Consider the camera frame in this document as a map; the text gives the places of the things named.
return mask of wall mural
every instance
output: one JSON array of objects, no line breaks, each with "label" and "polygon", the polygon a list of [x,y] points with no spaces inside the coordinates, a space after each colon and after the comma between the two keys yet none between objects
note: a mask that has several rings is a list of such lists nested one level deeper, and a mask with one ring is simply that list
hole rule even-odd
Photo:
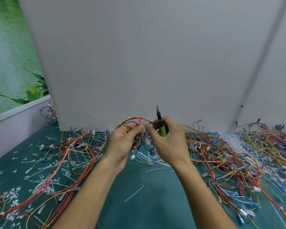
[{"label": "wall mural", "polygon": [[49,94],[18,0],[0,0],[0,114]]}]

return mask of person's right hand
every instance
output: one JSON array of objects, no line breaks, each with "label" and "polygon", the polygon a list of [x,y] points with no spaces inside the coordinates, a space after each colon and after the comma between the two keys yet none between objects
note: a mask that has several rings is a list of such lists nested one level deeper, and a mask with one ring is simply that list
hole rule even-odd
[{"label": "person's right hand", "polygon": [[178,165],[191,163],[191,158],[187,149],[185,132],[183,128],[173,121],[170,117],[163,117],[168,126],[169,132],[165,137],[161,137],[159,120],[152,122],[153,126],[144,125],[148,134],[151,136],[160,157],[169,163],[173,168]]}]

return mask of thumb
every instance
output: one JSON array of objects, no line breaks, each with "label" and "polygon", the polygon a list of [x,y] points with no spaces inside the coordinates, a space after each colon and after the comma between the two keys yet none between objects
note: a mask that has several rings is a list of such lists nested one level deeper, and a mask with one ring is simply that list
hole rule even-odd
[{"label": "thumb", "polygon": [[148,132],[148,134],[151,136],[154,142],[158,141],[161,138],[160,135],[157,133],[157,131],[152,126],[146,124],[145,129]]},{"label": "thumb", "polygon": [[135,138],[136,135],[138,135],[139,133],[141,133],[142,129],[143,129],[143,125],[139,125],[137,127],[133,127],[127,134],[126,137],[130,140],[133,140]]}]

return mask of person's left hand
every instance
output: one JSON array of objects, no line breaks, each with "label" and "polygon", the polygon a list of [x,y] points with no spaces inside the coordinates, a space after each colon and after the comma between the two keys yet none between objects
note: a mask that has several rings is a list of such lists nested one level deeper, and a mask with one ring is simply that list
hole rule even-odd
[{"label": "person's left hand", "polygon": [[121,127],[112,132],[104,159],[115,165],[118,172],[124,169],[130,151],[138,149],[137,141],[133,142],[133,140],[142,129],[143,125],[129,125],[127,128]]}]

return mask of forearm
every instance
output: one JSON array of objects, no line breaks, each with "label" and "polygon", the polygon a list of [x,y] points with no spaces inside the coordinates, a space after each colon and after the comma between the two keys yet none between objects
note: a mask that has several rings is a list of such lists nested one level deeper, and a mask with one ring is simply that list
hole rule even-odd
[{"label": "forearm", "polygon": [[94,228],[117,174],[117,169],[104,157],[96,165],[53,229]]},{"label": "forearm", "polygon": [[173,168],[185,190],[197,228],[236,229],[191,161]]}]

